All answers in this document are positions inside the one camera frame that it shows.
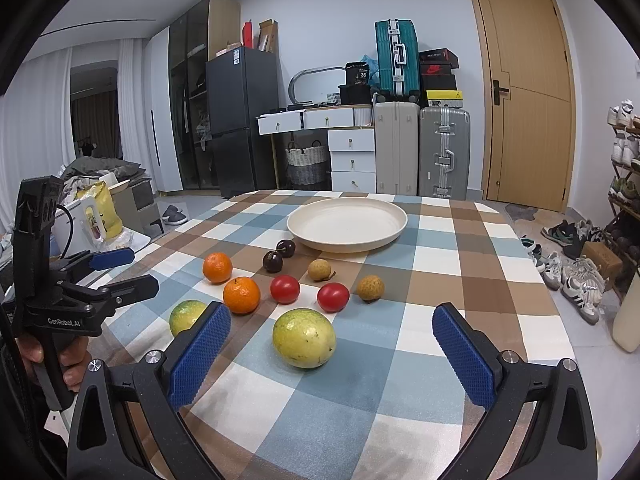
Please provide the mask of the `person's left hand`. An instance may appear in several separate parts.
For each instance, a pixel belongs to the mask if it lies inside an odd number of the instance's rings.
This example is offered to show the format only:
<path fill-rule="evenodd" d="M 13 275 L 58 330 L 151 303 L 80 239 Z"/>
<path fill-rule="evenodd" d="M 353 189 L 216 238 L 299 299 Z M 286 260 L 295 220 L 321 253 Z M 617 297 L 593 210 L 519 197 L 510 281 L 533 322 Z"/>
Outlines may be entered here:
<path fill-rule="evenodd" d="M 40 343 L 32 336 L 21 336 L 15 339 L 27 376 L 32 382 L 36 382 L 34 365 L 43 360 L 43 350 Z M 58 360 L 64 368 L 64 382 L 70 391 L 78 392 L 84 380 L 88 363 L 92 356 L 88 351 L 89 338 L 87 336 L 76 337 L 64 350 L 58 354 Z"/>

